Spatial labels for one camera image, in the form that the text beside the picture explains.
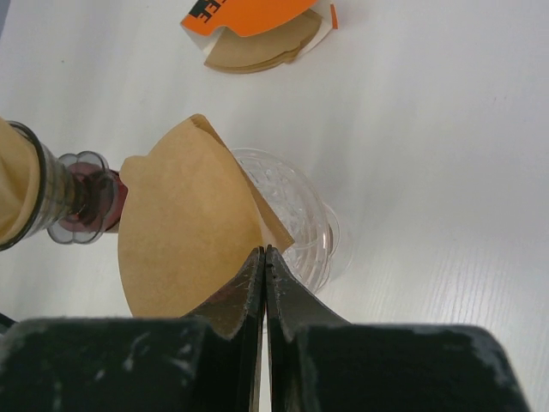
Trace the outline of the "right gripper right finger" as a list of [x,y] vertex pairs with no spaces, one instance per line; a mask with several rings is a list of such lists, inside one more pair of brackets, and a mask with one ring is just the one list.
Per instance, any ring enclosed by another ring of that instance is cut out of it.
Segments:
[[503,347],[480,327],[353,324],[265,253],[274,411],[526,411]]

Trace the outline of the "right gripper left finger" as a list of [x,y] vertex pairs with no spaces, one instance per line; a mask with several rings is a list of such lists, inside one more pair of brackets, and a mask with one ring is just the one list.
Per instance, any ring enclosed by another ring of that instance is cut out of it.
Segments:
[[4,411],[256,411],[265,251],[180,318],[36,318],[1,340]]

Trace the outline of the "clear glass cup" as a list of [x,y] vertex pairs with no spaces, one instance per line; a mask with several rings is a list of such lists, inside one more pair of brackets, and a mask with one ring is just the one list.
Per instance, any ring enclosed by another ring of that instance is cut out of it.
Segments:
[[333,231],[327,209],[298,168],[270,153],[233,150],[235,159],[293,238],[282,257],[294,276],[316,294],[329,278]]

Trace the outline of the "clear plastic coffee dripper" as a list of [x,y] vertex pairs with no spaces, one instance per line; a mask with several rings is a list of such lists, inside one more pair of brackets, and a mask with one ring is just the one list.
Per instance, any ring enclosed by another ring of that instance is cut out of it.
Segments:
[[18,236],[1,246],[1,249],[7,250],[43,230],[60,245],[86,245],[97,240],[102,234],[73,233],[61,227],[60,222],[75,213],[79,192],[79,182],[75,175],[111,169],[104,157],[93,151],[56,157],[26,125],[7,122],[35,147],[39,157],[40,179],[39,194],[29,222]]

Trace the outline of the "brown paper coffee filter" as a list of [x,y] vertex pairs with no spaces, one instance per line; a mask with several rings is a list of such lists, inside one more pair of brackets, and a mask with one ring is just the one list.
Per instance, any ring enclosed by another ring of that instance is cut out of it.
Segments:
[[39,179],[35,147],[1,118],[1,246],[10,243],[29,222]]

